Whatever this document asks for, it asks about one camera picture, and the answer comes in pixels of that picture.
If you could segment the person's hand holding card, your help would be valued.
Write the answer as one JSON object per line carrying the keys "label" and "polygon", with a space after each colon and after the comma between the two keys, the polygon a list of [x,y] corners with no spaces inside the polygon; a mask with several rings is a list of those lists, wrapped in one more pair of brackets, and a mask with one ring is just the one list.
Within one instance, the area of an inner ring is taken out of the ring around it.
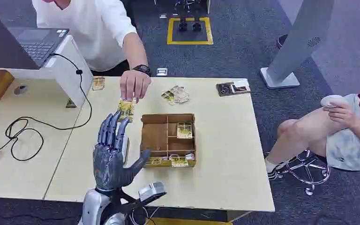
{"label": "person's hand holding card", "polygon": [[120,97],[122,100],[135,98],[138,102],[145,97],[150,84],[149,75],[136,70],[125,71],[120,78]]}

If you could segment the seated person's hand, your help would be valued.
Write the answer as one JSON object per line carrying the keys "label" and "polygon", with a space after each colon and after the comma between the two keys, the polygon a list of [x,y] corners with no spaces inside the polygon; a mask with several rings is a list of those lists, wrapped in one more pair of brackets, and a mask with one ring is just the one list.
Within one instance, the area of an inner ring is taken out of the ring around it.
{"label": "seated person's hand", "polygon": [[324,107],[332,121],[340,123],[345,128],[354,128],[360,125],[358,117],[347,102],[333,101],[332,107]]}

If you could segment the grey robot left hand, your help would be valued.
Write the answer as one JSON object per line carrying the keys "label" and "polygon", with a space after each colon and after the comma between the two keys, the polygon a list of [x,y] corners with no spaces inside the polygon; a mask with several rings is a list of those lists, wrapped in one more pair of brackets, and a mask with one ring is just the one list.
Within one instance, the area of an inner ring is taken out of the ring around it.
{"label": "grey robot left hand", "polygon": [[124,167],[122,147],[129,119],[119,123],[120,115],[118,110],[101,123],[94,146],[93,172],[99,190],[111,191],[130,185],[150,157],[150,149],[145,149],[130,167]]}

